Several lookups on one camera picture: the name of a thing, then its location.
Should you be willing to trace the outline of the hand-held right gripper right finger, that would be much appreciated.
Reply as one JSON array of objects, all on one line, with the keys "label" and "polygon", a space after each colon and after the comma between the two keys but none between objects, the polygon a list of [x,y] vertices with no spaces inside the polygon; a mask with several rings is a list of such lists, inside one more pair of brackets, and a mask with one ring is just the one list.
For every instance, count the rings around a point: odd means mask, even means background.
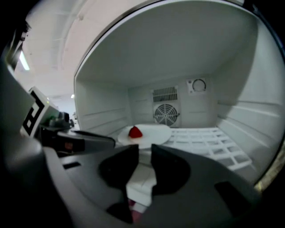
[{"label": "hand-held right gripper right finger", "polygon": [[188,181],[191,168],[181,153],[171,147],[151,145],[151,165],[156,177],[153,196],[174,194]]}]

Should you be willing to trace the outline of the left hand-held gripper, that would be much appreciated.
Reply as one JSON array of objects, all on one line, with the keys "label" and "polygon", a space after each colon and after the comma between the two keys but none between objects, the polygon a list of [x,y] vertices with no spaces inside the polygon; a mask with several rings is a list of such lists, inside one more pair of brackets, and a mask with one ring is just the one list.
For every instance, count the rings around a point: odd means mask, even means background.
[{"label": "left hand-held gripper", "polygon": [[36,87],[28,93],[35,99],[22,125],[22,135],[36,138],[51,147],[60,157],[115,148],[111,137],[93,134],[74,127],[73,120]]}]

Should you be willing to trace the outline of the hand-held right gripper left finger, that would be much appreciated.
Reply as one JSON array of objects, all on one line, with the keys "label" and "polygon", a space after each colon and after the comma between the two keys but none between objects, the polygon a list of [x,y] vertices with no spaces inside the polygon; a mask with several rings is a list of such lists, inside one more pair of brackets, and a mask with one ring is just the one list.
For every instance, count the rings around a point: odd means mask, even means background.
[{"label": "hand-held right gripper left finger", "polygon": [[117,147],[109,154],[99,164],[99,175],[108,187],[117,191],[118,196],[106,212],[123,222],[133,223],[126,185],[138,165],[139,147],[137,144]]}]

